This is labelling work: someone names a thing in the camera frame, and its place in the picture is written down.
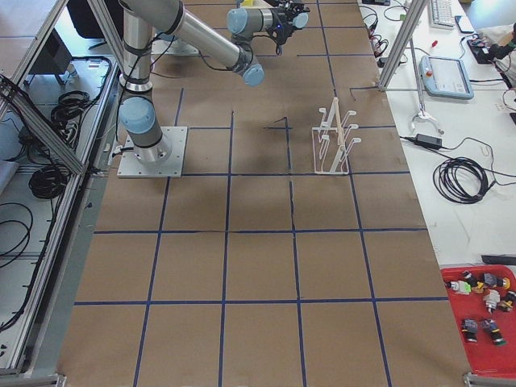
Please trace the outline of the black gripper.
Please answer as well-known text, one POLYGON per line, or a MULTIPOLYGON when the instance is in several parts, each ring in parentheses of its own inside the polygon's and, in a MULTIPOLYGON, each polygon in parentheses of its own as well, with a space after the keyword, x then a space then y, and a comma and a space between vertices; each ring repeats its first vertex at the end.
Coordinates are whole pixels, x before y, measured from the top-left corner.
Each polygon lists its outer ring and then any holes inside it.
POLYGON ((303 29, 308 21, 310 8, 303 1, 276 1, 273 6, 273 39, 285 44, 295 31, 303 29))

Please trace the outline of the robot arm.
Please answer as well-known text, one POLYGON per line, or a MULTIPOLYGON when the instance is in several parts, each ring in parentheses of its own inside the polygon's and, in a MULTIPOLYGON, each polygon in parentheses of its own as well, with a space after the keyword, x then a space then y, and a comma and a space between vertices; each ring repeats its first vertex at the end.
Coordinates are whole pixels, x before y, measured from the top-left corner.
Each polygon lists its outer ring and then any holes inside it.
POLYGON ((276 53, 295 31, 309 20, 309 8, 301 1, 269 1, 264 8, 239 6, 227 13, 226 39, 193 13, 181 1, 123 1, 123 87, 119 118, 125 126, 132 151, 142 164, 167 160, 173 143, 158 123, 152 103, 150 72, 154 61, 152 45, 168 42, 175 55, 199 55, 219 62, 219 70, 239 74, 246 85, 264 80, 264 70, 252 51, 255 36, 268 37, 276 53))

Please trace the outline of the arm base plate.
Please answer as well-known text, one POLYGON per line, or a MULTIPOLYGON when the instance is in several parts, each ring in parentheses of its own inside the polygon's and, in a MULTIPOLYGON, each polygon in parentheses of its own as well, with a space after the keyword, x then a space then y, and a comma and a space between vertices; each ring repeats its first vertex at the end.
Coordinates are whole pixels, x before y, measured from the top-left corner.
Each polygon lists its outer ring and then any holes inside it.
POLYGON ((188 127, 162 127, 161 141, 151 148, 134 145, 130 135, 118 167, 121 178, 181 177, 188 127))

